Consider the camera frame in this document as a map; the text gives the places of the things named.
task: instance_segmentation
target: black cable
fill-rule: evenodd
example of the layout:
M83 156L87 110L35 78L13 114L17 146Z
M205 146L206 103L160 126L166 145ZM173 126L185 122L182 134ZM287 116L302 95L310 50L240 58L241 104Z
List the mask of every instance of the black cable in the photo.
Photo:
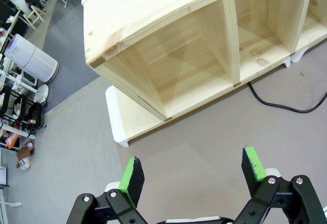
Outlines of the black cable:
M284 106L284 105L279 105L279 104L274 104L274 103L268 103L268 102L265 102L264 100L262 100L258 95L257 93L255 92L254 88L252 87L251 83L247 83L254 95L254 97L259 101L261 102L262 104L266 105L266 106L271 106L271 107L276 107L276 108L283 108L283 109L287 109L287 110L290 110L292 112L295 112L295 113L310 113L314 110L316 110L322 103L323 101L327 98L327 93L326 95L322 98L322 100L315 106L313 107L312 109L309 109L309 110L298 110L298 109L295 109L295 108L291 108L291 107L287 107L287 106Z

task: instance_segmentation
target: chair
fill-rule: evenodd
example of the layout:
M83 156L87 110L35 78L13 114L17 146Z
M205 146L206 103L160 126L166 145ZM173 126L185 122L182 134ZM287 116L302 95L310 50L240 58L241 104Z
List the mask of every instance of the chair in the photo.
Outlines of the chair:
M25 20L29 23L29 25L36 30L34 24L40 19L41 21L44 21L44 19L41 17L40 14L45 14L43 11L41 11L39 8L35 6L31 6L32 12L30 14L24 14L23 17Z

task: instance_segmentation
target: green tape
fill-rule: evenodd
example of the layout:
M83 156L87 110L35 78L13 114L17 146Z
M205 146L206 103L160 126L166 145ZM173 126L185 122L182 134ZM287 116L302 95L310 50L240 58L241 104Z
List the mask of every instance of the green tape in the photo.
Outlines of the green tape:
M131 158L127 164L126 170L124 172L123 178L121 180L121 183L119 184L118 189L122 192L122 194L124 194L127 197L132 207L135 208L135 204L128 192L128 186L131 180L133 170L134 170L134 158Z
M256 154L256 151L253 146L249 146L245 148L246 154L250 159L253 172L255 174L257 181L262 181L264 178L266 178L267 174L266 171L260 161L260 158Z

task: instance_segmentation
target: wooden cabinet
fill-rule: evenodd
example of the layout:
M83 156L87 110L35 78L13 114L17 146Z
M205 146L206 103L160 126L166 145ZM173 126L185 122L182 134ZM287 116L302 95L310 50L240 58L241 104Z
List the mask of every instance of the wooden cabinet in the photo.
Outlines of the wooden cabinet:
M155 116L158 125L230 92L327 37L327 0L83 0L82 4L87 65ZM120 110L129 110L122 104Z

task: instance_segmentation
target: wooden top board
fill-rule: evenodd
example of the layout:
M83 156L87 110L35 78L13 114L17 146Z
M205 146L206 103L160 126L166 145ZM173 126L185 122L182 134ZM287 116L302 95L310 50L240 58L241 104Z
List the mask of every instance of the wooden top board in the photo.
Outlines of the wooden top board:
M93 68L217 0L82 0L86 63Z

